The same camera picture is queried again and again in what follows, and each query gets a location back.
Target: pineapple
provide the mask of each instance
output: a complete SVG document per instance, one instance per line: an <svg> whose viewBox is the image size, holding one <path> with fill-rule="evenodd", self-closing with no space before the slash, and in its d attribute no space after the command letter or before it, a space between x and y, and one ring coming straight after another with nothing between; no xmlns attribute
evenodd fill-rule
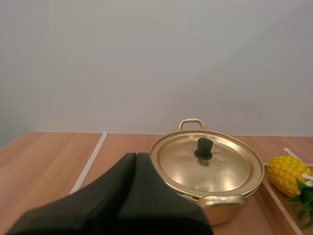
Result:
<svg viewBox="0 0 313 235"><path fill-rule="evenodd" d="M305 183L308 179L303 178L302 174L312 176L303 162L291 156L275 157L270 161L267 173L272 184L289 197L297 195L296 179Z"/></svg>

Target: aluminum pot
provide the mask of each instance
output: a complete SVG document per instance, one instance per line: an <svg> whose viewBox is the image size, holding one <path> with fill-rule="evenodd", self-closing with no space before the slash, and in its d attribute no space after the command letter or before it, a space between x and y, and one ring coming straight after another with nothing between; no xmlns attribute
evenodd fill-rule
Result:
<svg viewBox="0 0 313 235"><path fill-rule="evenodd" d="M183 130L196 122L201 130ZM233 219L264 178L259 156L231 136L208 131L195 118L161 138L151 149L152 162L173 190L197 203L212 226Z"/></svg>

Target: wood grain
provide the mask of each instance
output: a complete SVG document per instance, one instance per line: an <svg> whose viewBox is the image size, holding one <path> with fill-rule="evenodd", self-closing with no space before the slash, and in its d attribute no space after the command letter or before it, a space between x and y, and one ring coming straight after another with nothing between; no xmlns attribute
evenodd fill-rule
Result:
<svg viewBox="0 0 313 235"><path fill-rule="evenodd" d="M235 136L258 153L264 163L276 156L286 156L290 149L304 163L313 163L313 137Z"/></svg>
<svg viewBox="0 0 313 235"><path fill-rule="evenodd" d="M94 160L82 187L96 180L126 153L150 152L153 144L163 135L107 134L97 158Z"/></svg>
<svg viewBox="0 0 313 235"><path fill-rule="evenodd" d="M101 134L34 133L3 149L0 234L28 209L68 195Z"/></svg>
<svg viewBox="0 0 313 235"><path fill-rule="evenodd" d="M0 234L26 210L66 196L75 184L101 134L33 133L17 138L0 152ZM162 135L108 134L83 186L110 169L127 152L149 152ZM269 162L287 155L289 148L305 163L313 164L313 138L246 137L248 144ZM267 209L268 202L255 193L247 208L233 221L214 228L216 235L284 234Z"/></svg>

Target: gray wall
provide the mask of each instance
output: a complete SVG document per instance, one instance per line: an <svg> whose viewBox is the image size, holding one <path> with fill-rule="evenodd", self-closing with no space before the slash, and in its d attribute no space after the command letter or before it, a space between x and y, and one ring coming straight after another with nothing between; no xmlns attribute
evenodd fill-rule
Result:
<svg viewBox="0 0 313 235"><path fill-rule="evenodd" d="M28 131L313 135L311 0L1 0L0 142Z"/></svg>

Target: lid knob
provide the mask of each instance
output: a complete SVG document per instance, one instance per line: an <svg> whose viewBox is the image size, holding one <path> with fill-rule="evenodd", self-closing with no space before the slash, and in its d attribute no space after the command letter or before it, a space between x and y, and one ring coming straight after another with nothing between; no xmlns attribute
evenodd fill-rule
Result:
<svg viewBox="0 0 313 235"><path fill-rule="evenodd" d="M202 160L209 160L212 158L211 149L213 141L207 138L198 139L198 149L195 151L195 156Z"/></svg>

